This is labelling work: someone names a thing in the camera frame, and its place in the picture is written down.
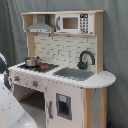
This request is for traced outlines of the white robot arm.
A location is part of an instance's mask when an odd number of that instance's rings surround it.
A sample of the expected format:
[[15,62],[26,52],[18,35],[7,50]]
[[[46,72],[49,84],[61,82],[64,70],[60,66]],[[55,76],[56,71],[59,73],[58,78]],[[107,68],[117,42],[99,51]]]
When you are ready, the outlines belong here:
[[7,62],[0,53],[0,128],[38,128],[13,92],[14,85],[7,74]]

